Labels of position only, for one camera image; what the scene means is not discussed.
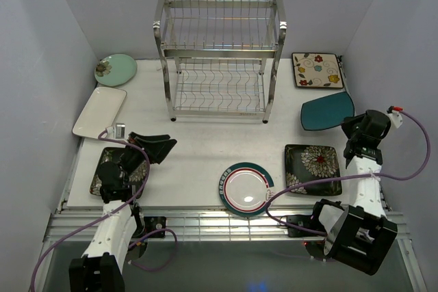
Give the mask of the teal square plate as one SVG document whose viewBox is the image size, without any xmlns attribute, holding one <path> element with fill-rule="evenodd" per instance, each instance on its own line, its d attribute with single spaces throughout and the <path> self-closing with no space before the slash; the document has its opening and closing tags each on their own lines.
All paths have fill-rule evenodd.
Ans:
<svg viewBox="0 0 438 292">
<path fill-rule="evenodd" d="M 354 116 L 355 106 L 347 92 L 307 101 L 300 110 L 300 123 L 305 131 L 322 131 L 339 126 L 346 117 Z"/>
</svg>

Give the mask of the round white teal-rimmed plate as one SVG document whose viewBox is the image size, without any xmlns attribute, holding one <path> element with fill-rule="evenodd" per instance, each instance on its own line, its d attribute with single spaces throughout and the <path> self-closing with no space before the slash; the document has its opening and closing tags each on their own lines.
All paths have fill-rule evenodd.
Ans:
<svg viewBox="0 0 438 292">
<path fill-rule="evenodd" d="M 260 215 L 274 195 L 274 181 L 260 165 L 236 163 L 220 176 L 218 194 L 223 205 L 241 217 Z"/>
</svg>

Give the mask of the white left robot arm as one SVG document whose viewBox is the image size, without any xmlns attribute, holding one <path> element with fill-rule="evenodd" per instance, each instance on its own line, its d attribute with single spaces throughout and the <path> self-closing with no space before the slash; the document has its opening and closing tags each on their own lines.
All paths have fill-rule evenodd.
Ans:
<svg viewBox="0 0 438 292">
<path fill-rule="evenodd" d="M 82 256 L 70 262 L 71 291 L 124 291 L 128 252 L 137 245 L 143 247 L 149 237 L 163 237 L 169 231 L 160 217 L 146 220 L 137 199 L 150 166 L 160 164 L 176 144 L 169 135 L 131 132 L 118 147 L 103 149 L 90 186 L 91 194 L 103 201 L 103 219 Z"/>
</svg>

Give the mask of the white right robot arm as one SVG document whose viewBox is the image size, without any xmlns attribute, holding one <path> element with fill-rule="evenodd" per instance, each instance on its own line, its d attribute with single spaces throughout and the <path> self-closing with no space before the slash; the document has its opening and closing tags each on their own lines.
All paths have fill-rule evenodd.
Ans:
<svg viewBox="0 0 438 292">
<path fill-rule="evenodd" d="M 334 259 L 370 276 L 380 268 L 398 229 L 387 219 L 381 201 L 378 174 L 383 156 L 378 146 L 391 129 L 401 124 L 399 111 L 384 114 L 376 110 L 342 122 L 347 137 L 344 158 L 348 174 L 345 179 L 350 185 L 348 204 L 342 206 L 326 199 L 315 204 L 309 227 L 313 233 L 327 236 L 307 244 L 307 251 L 314 257 Z"/>
</svg>

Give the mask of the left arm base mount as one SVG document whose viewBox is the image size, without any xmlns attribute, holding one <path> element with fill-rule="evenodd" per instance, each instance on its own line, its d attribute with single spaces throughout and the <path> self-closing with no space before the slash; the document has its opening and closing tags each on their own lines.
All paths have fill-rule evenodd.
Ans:
<svg viewBox="0 0 438 292">
<path fill-rule="evenodd" d="M 143 212 L 138 204 L 132 209 L 132 214 L 136 222 L 136 230 L 134 231 L 133 238 L 139 239 L 145 234 L 153 232 L 155 230 L 166 228 L 166 217 L 164 216 L 144 216 Z"/>
</svg>

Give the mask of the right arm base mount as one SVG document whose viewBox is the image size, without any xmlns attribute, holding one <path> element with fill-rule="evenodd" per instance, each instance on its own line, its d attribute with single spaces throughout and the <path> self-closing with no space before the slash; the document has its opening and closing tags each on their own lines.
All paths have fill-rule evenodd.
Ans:
<svg viewBox="0 0 438 292">
<path fill-rule="evenodd" d="M 287 226 L 287 236 L 289 238 L 317 237 L 316 234 L 310 233 L 308 230 L 326 233 L 323 225 L 317 221 L 314 221 L 312 215 L 287 215 L 281 217 L 281 220 L 287 222 L 288 224 L 299 227 L 299 229 L 297 229 Z"/>
</svg>

